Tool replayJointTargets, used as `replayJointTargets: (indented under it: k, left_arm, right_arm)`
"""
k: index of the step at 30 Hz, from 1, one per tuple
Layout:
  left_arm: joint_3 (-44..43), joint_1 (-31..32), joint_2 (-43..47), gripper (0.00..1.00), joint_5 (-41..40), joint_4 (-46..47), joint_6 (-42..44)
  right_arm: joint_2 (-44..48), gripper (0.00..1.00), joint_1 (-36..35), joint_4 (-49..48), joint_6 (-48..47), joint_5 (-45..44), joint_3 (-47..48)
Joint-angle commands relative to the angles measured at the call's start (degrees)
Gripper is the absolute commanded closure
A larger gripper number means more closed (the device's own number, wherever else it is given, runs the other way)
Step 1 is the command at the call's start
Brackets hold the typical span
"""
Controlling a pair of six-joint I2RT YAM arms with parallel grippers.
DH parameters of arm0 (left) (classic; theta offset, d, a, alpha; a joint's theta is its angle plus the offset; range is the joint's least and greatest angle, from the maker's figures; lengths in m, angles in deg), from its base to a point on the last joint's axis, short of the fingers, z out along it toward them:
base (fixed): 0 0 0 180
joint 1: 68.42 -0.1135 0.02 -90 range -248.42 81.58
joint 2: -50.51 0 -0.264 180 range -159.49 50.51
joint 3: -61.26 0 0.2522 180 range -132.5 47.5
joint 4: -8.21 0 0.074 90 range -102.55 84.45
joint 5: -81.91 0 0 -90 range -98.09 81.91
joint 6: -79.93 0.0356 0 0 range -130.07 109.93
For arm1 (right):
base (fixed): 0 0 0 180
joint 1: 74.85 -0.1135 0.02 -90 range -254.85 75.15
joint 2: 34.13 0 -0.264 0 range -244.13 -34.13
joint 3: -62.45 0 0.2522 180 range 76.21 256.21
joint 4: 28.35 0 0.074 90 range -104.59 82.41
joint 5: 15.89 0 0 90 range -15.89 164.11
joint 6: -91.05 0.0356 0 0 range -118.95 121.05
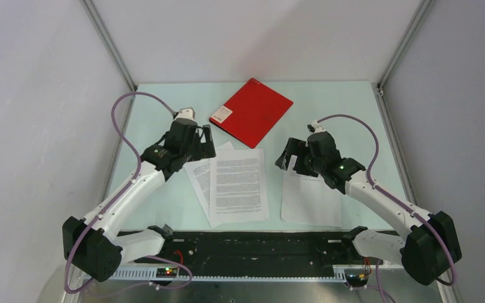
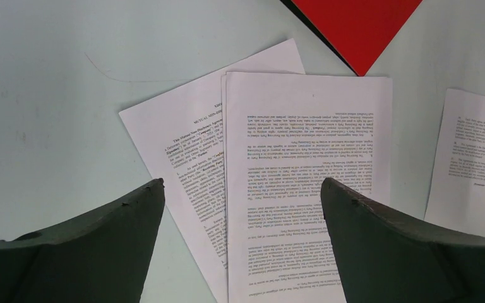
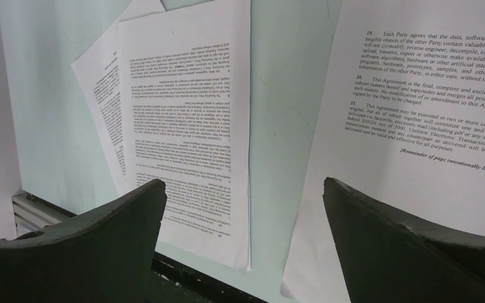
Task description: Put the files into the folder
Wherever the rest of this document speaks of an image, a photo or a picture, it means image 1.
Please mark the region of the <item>printed paper sheet top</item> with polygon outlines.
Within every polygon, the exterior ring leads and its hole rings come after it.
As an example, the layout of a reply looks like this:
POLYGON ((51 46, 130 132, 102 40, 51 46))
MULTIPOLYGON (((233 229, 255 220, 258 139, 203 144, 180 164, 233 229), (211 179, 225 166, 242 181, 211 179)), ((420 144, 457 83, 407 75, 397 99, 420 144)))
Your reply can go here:
POLYGON ((211 161, 208 218, 211 227, 269 219, 263 149, 217 152, 211 161))

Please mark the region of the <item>red folder black inside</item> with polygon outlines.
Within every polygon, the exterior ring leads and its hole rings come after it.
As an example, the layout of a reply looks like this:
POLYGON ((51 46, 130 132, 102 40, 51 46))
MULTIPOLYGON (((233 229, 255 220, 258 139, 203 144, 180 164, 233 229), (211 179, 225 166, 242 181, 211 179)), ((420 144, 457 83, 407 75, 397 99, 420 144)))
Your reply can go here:
POLYGON ((251 78, 209 121, 249 148, 255 148, 292 105, 293 101, 251 78))

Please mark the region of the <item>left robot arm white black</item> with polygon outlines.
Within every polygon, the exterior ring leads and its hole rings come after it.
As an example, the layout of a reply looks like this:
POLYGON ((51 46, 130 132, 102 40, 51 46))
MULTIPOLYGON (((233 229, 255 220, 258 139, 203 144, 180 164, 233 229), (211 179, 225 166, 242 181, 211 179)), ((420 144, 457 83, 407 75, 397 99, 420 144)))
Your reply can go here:
POLYGON ((184 164, 216 156, 210 125, 178 117, 155 144, 138 157, 138 166, 118 189, 83 218, 63 224, 66 267, 75 266, 98 282, 120 264, 152 256, 159 263, 173 258, 174 245, 157 229, 120 235, 123 223, 184 164))

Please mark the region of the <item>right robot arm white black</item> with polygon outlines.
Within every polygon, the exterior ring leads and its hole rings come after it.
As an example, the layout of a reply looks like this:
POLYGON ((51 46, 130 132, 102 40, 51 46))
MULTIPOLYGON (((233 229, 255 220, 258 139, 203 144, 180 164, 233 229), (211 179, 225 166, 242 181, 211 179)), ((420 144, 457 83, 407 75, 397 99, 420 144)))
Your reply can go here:
POLYGON ((454 222, 443 211, 430 213, 394 198, 367 175, 353 158, 344 158, 327 131, 306 141, 289 138, 275 165, 299 175, 322 177, 325 184, 349 196, 389 224, 397 235, 356 227, 344 236, 342 256, 351 264, 365 257, 399 262, 421 285, 430 285, 461 259, 454 222))

